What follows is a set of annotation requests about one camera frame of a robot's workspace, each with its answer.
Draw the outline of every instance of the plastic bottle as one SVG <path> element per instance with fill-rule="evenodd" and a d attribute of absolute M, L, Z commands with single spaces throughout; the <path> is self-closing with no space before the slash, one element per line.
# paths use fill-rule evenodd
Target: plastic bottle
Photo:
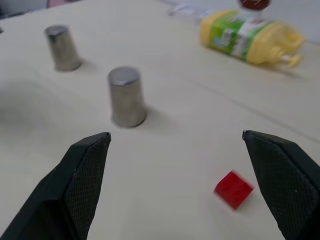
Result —
<path fill-rule="evenodd" d="M 201 43 L 254 65 L 281 63 L 295 67 L 303 58 L 297 51 L 304 37 L 283 22 L 262 18 L 261 11 L 269 0 L 241 3 L 239 10 L 220 11 L 204 18 L 200 24 Z"/>

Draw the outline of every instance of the bottle label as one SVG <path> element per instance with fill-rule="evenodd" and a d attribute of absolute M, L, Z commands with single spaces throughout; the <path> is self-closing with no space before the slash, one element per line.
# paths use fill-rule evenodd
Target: bottle label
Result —
<path fill-rule="evenodd" d="M 210 47 L 245 60 L 256 35 L 271 20 L 243 20 L 233 11 L 219 18 L 211 27 Z"/>

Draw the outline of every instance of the red block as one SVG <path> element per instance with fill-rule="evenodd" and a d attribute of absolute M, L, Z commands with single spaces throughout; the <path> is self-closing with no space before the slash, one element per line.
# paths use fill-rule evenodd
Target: red block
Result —
<path fill-rule="evenodd" d="M 217 184 L 214 192 L 236 210 L 252 190 L 248 183 L 231 171 Z"/>

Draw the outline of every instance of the metal cylinder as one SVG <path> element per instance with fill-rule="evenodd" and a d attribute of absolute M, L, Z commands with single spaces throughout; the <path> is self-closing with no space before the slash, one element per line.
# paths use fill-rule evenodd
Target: metal cylinder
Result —
<path fill-rule="evenodd" d="M 146 119 L 147 111 L 139 72 L 118 67 L 108 74 L 112 119 L 120 127 L 132 128 Z"/>
<path fill-rule="evenodd" d="M 53 25 L 44 32 L 57 70 L 72 71 L 81 66 L 81 60 L 67 26 Z"/>

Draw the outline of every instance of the red bottle cap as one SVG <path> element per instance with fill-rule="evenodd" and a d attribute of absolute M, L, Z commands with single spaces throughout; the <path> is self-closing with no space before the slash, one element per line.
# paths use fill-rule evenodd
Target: red bottle cap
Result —
<path fill-rule="evenodd" d="M 251 10 L 263 10 L 270 5 L 270 0 L 240 0 L 242 6 Z"/>

